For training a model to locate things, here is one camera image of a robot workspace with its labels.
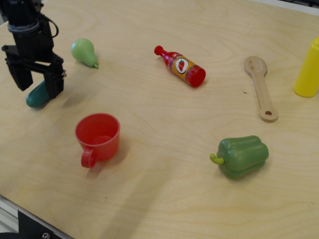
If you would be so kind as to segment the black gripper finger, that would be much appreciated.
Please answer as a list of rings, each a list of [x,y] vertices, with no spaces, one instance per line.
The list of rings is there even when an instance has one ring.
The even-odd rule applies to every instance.
[[[26,69],[22,63],[7,62],[7,66],[20,90],[24,91],[33,84],[31,71]]]
[[[64,90],[66,71],[62,64],[62,62],[51,64],[44,73],[46,90],[51,99],[55,99]]]

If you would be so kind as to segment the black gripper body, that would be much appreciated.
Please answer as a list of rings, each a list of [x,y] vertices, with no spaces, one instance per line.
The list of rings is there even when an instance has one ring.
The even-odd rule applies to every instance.
[[[15,45],[4,45],[6,63],[12,74],[29,74],[54,72],[63,74],[63,59],[53,52],[53,38],[59,33],[51,33],[49,21],[31,21],[18,23],[8,22]]]

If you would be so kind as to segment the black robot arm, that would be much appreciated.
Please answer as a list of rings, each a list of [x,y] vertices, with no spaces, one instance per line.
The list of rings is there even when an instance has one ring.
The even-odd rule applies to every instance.
[[[50,99],[56,98],[64,88],[63,59],[53,52],[51,20],[41,13],[39,0],[2,0],[0,13],[8,20],[8,30],[15,45],[4,45],[6,63],[22,90],[32,85],[32,72],[44,75],[44,85]]]

